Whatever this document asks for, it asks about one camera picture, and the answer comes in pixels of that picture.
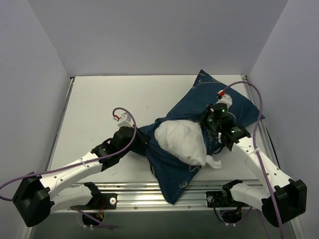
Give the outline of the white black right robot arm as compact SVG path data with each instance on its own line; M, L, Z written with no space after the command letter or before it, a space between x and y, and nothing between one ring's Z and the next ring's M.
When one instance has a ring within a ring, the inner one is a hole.
M257 146L255 138L230 118L225 103L208 105L200 117L200 125L216 134L218 142L241 159L265 188L259 190L241 180L231 181L222 187L224 204L254 207L275 227L305 213L306 184L279 169Z

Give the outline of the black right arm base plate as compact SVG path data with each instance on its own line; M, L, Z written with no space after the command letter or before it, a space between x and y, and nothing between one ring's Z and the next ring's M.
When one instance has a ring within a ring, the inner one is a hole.
M237 208L249 207L247 204L241 202L228 202L223 196L222 191L206 191L206 203L209 208Z

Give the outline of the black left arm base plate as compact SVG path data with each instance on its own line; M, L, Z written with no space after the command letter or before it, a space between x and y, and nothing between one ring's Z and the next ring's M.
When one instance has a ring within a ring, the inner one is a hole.
M100 196L93 198L86 204L76 205L75 208L80 210L114 210L117 207L118 194L102 193Z

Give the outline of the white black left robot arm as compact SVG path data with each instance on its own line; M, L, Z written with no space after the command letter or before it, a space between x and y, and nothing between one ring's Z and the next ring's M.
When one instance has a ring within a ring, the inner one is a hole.
M119 163L130 151L144 149L150 136L139 129L123 126L112 138L94 147L78 160L61 171L28 174L22 179L13 196L17 208L27 227L43 222L52 212L77 207L98 210L108 206L102 192L93 182L76 183L90 175L105 171Z

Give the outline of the blue pillowcase with gold script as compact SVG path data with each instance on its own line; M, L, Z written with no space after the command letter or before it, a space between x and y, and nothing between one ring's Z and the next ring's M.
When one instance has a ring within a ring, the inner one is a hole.
M225 88L200 70L192 88L165 117L140 129L150 141L138 154L148 159L165 200L172 205L205 164L221 166L212 158L223 148L217 130L236 124L247 127L260 116L258 108L233 88L226 90L232 105L216 106Z

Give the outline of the white pillow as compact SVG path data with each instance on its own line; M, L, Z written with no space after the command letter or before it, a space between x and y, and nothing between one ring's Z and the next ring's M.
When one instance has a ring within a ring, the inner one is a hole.
M207 153L200 124L190 120L167 120L155 130L155 139L161 149L172 154L179 161L191 166L221 168Z

